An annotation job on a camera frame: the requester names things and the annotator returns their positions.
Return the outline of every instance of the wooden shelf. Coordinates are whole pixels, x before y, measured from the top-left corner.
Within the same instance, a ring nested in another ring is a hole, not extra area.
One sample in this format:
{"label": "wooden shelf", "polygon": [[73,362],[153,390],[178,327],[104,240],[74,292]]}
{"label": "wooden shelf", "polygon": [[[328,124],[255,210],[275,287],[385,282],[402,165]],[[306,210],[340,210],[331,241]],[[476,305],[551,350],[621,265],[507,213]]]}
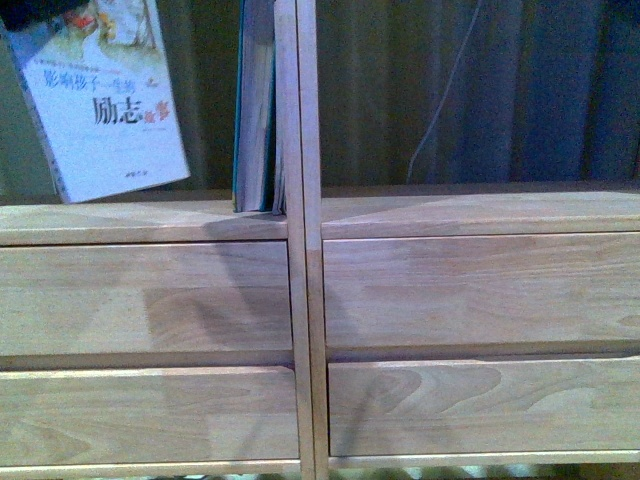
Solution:
{"label": "wooden shelf", "polygon": [[632,184],[409,186],[325,193],[325,240],[640,229],[640,191]]}
{"label": "wooden shelf", "polygon": [[153,192],[113,203],[0,206],[0,245],[154,243],[287,238],[283,216],[234,213],[219,193]]}

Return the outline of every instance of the light wood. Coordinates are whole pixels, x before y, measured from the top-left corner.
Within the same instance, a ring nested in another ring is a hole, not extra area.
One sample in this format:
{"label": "light wood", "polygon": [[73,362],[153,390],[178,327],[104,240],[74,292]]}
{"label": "light wood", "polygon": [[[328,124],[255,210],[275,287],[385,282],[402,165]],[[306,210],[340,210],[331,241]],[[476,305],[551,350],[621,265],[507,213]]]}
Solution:
{"label": "light wood", "polygon": [[640,230],[637,190],[458,194],[451,189],[448,195],[417,196],[389,196],[393,189],[383,192],[384,196],[324,199],[323,238]]}
{"label": "light wood", "polygon": [[286,238],[284,217],[236,214],[230,200],[0,206],[0,245]]}
{"label": "light wood", "polygon": [[169,462],[44,467],[0,467],[0,478],[7,480],[49,480],[51,478],[112,478],[176,475],[224,475],[247,473],[296,473],[299,460],[246,460],[237,462]]}
{"label": "light wood", "polygon": [[637,233],[333,240],[324,258],[335,349],[640,344]]}
{"label": "light wood", "polygon": [[307,264],[304,242],[304,198],[302,193],[302,152],[300,145],[300,102],[298,83],[298,40],[296,1],[276,0],[276,122],[282,138],[287,222],[289,228],[289,281],[291,321],[296,363],[298,435],[303,480],[315,477],[313,451],[313,407],[309,364],[309,315],[307,305]]}
{"label": "light wood", "polygon": [[331,454],[637,450],[640,357],[331,364]]}
{"label": "light wood", "polygon": [[298,457],[284,367],[0,373],[0,466]]}
{"label": "light wood", "polygon": [[297,10],[300,62],[300,126],[302,133],[305,242],[309,303],[311,386],[313,392],[316,478],[329,478],[327,367],[324,350],[324,280],[320,227],[320,130],[316,2],[299,0]]}
{"label": "light wood", "polygon": [[0,356],[291,349],[285,242],[0,249]]}
{"label": "light wood", "polygon": [[411,468],[505,464],[576,464],[584,462],[638,462],[640,450],[591,450],[565,452],[448,453],[435,455],[376,455],[330,457],[331,468]]}

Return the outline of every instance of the gray curtain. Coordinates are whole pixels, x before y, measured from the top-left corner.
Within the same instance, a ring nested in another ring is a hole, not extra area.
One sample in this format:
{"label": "gray curtain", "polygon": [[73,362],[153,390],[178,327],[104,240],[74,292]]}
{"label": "gray curtain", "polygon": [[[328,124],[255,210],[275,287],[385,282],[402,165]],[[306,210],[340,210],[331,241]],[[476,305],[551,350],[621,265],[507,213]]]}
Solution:
{"label": "gray curtain", "polygon": [[[637,175],[637,3],[484,0],[412,183]],[[325,185],[404,183],[476,5],[318,2]]]}

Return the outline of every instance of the drawer front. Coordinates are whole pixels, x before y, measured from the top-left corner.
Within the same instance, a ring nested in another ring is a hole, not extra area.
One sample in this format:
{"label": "drawer front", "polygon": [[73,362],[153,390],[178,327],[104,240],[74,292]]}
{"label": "drawer front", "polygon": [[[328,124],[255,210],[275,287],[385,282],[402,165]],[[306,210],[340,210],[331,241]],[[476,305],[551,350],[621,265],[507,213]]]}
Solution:
{"label": "drawer front", "polygon": [[640,359],[329,367],[331,454],[637,449]]}
{"label": "drawer front", "polygon": [[640,234],[324,242],[335,348],[640,340]]}
{"label": "drawer front", "polygon": [[285,242],[0,249],[0,356],[291,349]]}
{"label": "drawer front", "polygon": [[294,374],[0,374],[0,466],[297,458]]}

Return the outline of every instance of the book cover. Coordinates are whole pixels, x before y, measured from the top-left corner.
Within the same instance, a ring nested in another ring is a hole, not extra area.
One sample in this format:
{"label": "book cover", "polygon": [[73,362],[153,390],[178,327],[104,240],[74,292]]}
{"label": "book cover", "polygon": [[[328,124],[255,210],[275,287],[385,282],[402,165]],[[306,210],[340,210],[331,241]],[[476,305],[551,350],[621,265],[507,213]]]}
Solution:
{"label": "book cover", "polygon": [[155,0],[90,0],[1,33],[65,202],[189,176]]}
{"label": "book cover", "polygon": [[273,0],[242,0],[240,17],[233,202],[238,212],[265,211],[274,188]]}

